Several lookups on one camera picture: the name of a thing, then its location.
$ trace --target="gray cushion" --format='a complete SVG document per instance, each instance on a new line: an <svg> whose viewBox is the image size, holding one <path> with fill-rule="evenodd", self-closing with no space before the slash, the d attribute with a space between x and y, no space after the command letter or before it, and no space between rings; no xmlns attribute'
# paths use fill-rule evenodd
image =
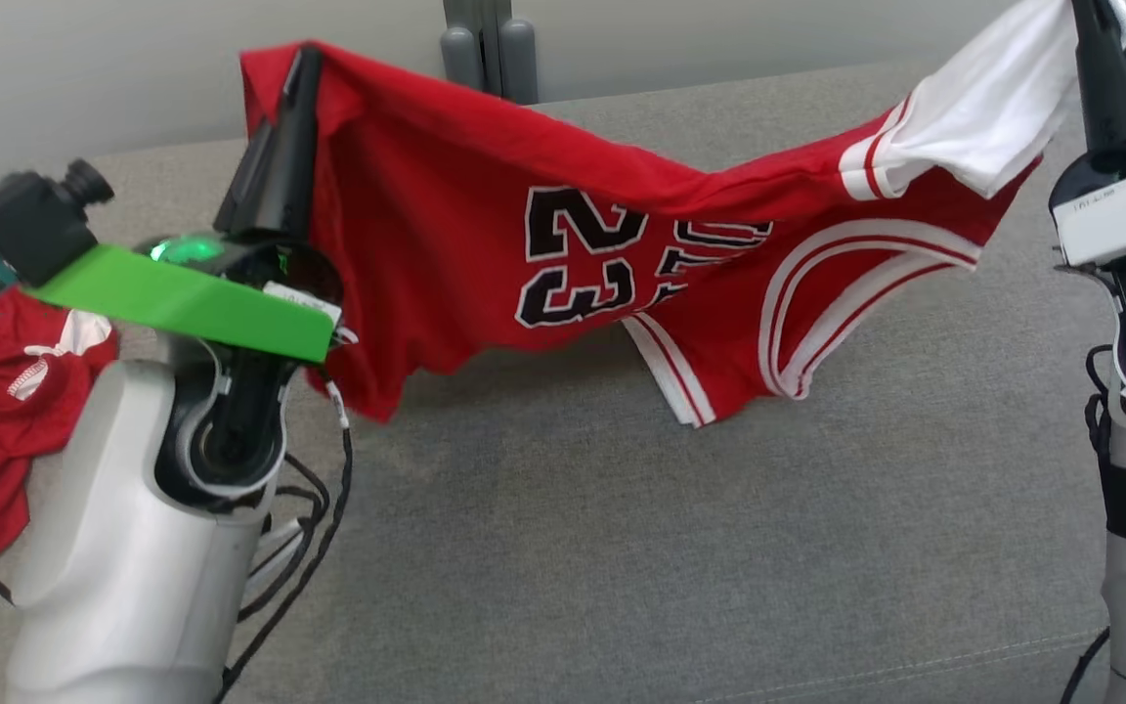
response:
<svg viewBox="0 0 1126 704"><path fill-rule="evenodd" d="M927 71L540 108L717 169L878 115ZM1045 206L1081 151L1070 124L980 271L891 300L803 402L681 427L616 329L417 375L392 424L358 424L347 523L233 703L1055 701L1107 623L1081 359L1112 318L1098 286L1051 270ZM95 229L205 226L239 154L95 160L119 191ZM125 356L150 342L129 330ZM294 448L336 480L331 409L296 398ZM41 460L34 489L56 470ZM0 605L0 693L14 629ZM1078 704L1100 699L1106 662Z"/></svg>

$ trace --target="red garment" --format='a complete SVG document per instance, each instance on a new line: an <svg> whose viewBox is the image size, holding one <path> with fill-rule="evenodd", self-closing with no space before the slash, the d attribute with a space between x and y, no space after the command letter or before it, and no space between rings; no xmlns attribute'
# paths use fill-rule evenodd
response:
<svg viewBox="0 0 1126 704"><path fill-rule="evenodd" d="M63 448L95 377L116 357L115 333L108 324L93 326L95 339L86 335L80 347L92 346L84 353L26 351L28 346L63 348L65 327L68 337L75 338L79 320L66 309L18 289L0 294L0 552L28 523L24 482L33 457ZM35 383L27 398L18 398Z"/></svg>
<svg viewBox="0 0 1126 704"><path fill-rule="evenodd" d="M295 48L242 57L251 128L276 114ZM1010 149L1022 161L991 197L942 168L906 169L882 139L924 132L909 124L912 93L837 137L703 173L322 50L312 241L343 276L359 338L328 368L381 420L419 367L450 374L486 347L546 349L620 320L680 422L804 396L875 300L974 267L1038 151ZM976 152L1003 125L983 130Z"/></svg>

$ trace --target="basketball jersey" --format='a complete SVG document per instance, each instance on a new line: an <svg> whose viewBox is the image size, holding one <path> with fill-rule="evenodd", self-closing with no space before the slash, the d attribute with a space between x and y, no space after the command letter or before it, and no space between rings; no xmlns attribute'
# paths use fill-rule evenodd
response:
<svg viewBox="0 0 1126 704"><path fill-rule="evenodd" d="M373 419L415 369L617 322L680 422L805 396L873 304L975 267L1075 81L1069 1L1024 0L884 115L705 173L321 48L310 237L359 340L328 369ZM242 57L251 130L295 50Z"/></svg>

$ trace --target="white fabric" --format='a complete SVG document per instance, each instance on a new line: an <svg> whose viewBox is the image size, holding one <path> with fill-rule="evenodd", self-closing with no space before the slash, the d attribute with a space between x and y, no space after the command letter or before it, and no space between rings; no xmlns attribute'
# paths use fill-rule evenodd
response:
<svg viewBox="0 0 1126 704"><path fill-rule="evenodd" d="M54 344L54 347L30 345L24 348L24 353L35 357L43 355L60 357L68 355L68 353L84 355L86 349L107 342L107 338L110 335L111 321L107 320L106 317L95 315L86 311L69 311L68 320L63 321L63 332L59 333L59 339ZM33 392L41 386L41 383L46 378L48 366L46 366L46 360L37 359L35 365L28 367L14 381L11 386L8 387L8 393L18 398L18 400L26 400L26 398L32 396Z"/></svg>
<svg viewBox="0 0 1126 704"><path fill-rule="evenodd" d="M1126 43L1126 0L1109 1ZM940 166L995 195L1044 151L1075 103L1075 52L1071 0L1022 0L1007 10L914 89L873 158L882 190L902 195Z"/></svg>

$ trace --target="white cable connector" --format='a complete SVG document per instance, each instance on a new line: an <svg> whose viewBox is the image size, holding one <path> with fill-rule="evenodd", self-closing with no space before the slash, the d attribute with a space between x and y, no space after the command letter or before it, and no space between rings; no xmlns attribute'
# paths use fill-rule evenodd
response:
<svg viewBox="0 0 1126 704"><path fill-rule="evenodd" d="M327 381L324 387L330 393L332 404L337 407L338 422L341 424L341 429L350 429L350 416L345 413L345 400L341 398L341 392L338 391L337 384Z"/></svg>

